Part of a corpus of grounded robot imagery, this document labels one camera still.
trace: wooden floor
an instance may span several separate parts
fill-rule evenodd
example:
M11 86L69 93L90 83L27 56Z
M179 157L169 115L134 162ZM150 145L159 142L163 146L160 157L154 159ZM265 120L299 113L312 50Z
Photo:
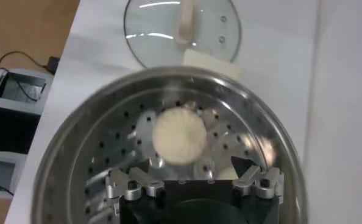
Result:
M60 57L79 0L0 0L0 57L24 51L41 64ZM6 68L37 69L25 56L4 59Z

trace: stainless steel pot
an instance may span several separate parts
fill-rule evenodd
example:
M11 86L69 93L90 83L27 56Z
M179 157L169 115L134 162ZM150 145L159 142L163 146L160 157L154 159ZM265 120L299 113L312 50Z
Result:
M183 167L155 154L151 129L159 113L188 107L205 122L208 154ZM273 112L223 75L196 68L157 68L102 88L59 128L35 181L32 223L107 222L105 181L111 167L148 159L163 180L216 178L236 155L285 173L281 223L307 223L307 198L296 150Z

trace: glass lid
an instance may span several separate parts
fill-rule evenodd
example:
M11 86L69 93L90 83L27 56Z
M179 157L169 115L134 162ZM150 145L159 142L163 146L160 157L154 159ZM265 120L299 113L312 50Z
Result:
M232 61L241 41L240 20L229 0L130 0L124 32L147 68L181 65L186 49Z

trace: metal clamp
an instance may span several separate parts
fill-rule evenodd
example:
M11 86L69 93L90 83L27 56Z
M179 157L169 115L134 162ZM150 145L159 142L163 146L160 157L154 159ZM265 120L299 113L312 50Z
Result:
M271 168L257 182L257 196L270 199L278 196L280 204L283 203L284 194L284 173L279 168Z
M120 216L120 197L128 201L134 201L141 197L141 185L136 181L130 181L127 174L119 169L113 169L105 177L105 186L108 204L112 207L116 219Z
M163 181L152 178L146 172L137 167L130 169L129 177L141 183L146 189L146 194L150 197L158 197L165 189Z
M239 179L233 180L233 188L238 190L241 197L249 195L255 180L261 175L261 169L258 166L251 166Z

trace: dough ball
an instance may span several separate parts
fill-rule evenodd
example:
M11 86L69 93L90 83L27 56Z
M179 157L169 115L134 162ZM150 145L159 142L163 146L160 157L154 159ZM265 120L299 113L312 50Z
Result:
M217 180L235 180L238 179L238 175L233 166L225 168L219 173Z
M201 156L206 137L203 120L196 113L186 108L172 108L157 118L152 143L167 163L181 166Z

